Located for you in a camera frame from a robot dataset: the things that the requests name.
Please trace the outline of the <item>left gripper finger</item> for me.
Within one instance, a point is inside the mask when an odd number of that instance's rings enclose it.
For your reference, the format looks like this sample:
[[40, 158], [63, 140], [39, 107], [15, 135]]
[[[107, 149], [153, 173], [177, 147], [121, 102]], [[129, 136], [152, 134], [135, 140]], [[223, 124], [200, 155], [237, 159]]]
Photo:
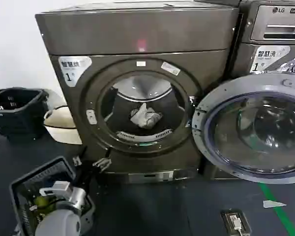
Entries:
[[97, 171], [97, 172], [103, 172], [105, 171], [107, 168], [109, 168], [109, 166], [112, 163], [112, 160], [110, 158], [110, 154], [111, 154], [111, 149], [108, 149], [105, 156], [101, 159], [99, 159], [98, 161], [94, 162], [92, 164], [92, 167]]
[[82, 146], [78, 150], [78, 152], [73, 156], [73, 165], [74, 165], [74, 167], [78, 167], [78, 166], [82, 165], [81, 159], [83, 158], [86, 150], [87, 150], [87, 147], [86, 146]]

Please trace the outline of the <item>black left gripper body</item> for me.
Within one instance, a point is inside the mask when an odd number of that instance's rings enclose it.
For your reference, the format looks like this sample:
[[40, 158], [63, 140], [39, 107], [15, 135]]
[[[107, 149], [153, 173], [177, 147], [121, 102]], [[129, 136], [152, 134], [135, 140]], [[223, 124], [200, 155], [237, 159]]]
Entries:
[[83, 167], [80, 176], [80, 188], [84, 189], [86, 195], [89, 194], [89, 186], [93, 177], [98, 174], [98, 167], [93, 165], [88, 165]]

